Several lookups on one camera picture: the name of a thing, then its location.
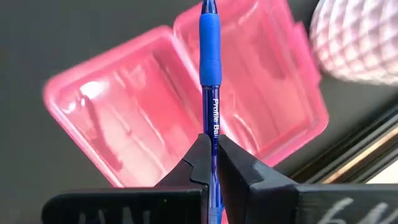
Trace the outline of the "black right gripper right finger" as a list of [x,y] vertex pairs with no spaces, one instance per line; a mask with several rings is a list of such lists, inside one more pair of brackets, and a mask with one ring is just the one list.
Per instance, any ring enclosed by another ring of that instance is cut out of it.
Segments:
[[398,184],[299,184],[225,135],[218,144],[228,224],[398,224]]

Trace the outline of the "succulent in white patterned pot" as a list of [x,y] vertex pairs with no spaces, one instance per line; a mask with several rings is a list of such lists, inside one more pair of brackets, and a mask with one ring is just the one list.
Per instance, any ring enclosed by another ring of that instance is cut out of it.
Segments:
[[398,86],[398,0],[319,0],[309,38],[331,76]]

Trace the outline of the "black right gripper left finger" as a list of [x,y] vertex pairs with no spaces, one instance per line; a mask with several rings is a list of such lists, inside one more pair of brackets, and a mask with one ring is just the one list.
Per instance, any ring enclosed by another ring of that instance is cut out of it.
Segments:
[[208,224],[211,142],[199,134],[155,186],[69,191],[48,200],[43,224]]

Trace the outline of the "black table mat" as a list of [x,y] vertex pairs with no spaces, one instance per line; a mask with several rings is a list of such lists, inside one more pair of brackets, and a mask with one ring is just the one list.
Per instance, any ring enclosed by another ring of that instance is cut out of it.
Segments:
[[199,0],[0,0],[0,192],[47,197],[106,187],[44,108],[52,76],[159,25]]

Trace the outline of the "blue ballpoint pen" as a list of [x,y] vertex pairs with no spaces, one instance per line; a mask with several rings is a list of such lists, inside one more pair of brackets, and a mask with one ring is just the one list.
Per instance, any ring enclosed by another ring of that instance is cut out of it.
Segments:
[[203,132],[211,141],[209,224],[221,224],[224,203],[218,177],[220,135],[221,24],[215,0],[203,0],[199,20],[200,85],[203,99]]

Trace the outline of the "pink plastic pencil case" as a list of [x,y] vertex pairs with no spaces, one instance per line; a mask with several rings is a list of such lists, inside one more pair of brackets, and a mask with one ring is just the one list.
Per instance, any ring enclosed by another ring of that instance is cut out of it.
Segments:
[[[269,166],[328,124],[321,76],[288,0],[218,0],[220,132]],[[203,131],[196,5],[70,68],[44,88],[46,108],[117,187],[152,187]]]

